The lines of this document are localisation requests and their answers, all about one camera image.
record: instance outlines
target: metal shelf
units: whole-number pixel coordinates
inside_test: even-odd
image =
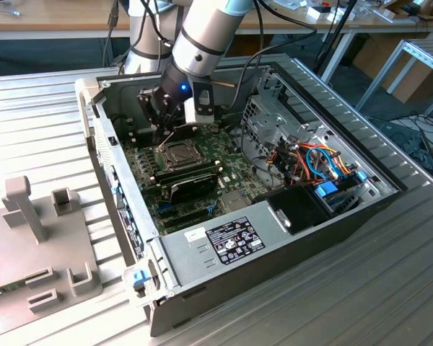
[[[403,68],[401,73],[396,77],[395,81],[388,88],[389,94],[391,94],[393,90],[399,85],[401,80],[409,72],[409,70],[412,68],[412,66],[417,60],[421,61],[422,63],[433,69],[433,39],[402,40],[401,42],[399,42],[398,46],[388,58],[385,65],[383,65],[382,69],[375,77],[374,81],[370,84],[367,91],[357,103],[357,110],[361,110],[367,100],[377,91],[378,87],[383,83],[388,72],[398,62],[403,52],[411,54],[413,58],[408,62],[408,64]],[[427,109],[426,114],[430,114],[432,111],[433,104]]]

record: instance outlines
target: metal workbench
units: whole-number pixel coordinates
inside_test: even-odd
[[[433,344],[433,179],[300,62],[285,55],[265,61],[278,62],[327,107],[409,187],[406,195],[344,243],[151,340],[144,313],[123,294],[125,264],[84,146],[72,84],[115,72],[2,77],[0,177],[26,174],[33,198],[59,186],[79,192],[105,289],[0,336],[0,345]],[[304,105],[292,106],[308,118]]]
[[[390,85],[387,90],[388,94],[392,94],[396,87],[401,83],[406,74],[414,66],[415,62],[421,61],[431,69],[433,69],[433,40],[421,39],[421,40],[402,40],[399,42],[396,49],[393,51],[391,56],[388,58],[385,65],[375,77],[374,81],[367,88],[366,92],[356,105],[357,110],[361,110],[367,100],[377,91],[380,85],[384,82],[388,72],[398,62],[399,58],[406,52],[412,56],[411,60],[404,66],[403,70],[396,77],[395,81]],[[433,104],[428,107],[425,114],[433,112]]]

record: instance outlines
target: cpu socket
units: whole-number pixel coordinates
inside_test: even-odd
[[[167,164],[167,168],[174,170],[200,164],[204,158],[190,140],[179,141],[164,145],[162,156]]]

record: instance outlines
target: warning label sticker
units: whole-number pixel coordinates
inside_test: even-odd
[[[248,256],[265,245],[244,216],[215,229],[206,231],[207,237],[224,265]]]

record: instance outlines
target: motherboard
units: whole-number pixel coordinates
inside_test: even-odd
[[[272,184],[261,181],[233,137],[215,124],[160,146],[125,141],[123,150],[162,235],[245,208]]]

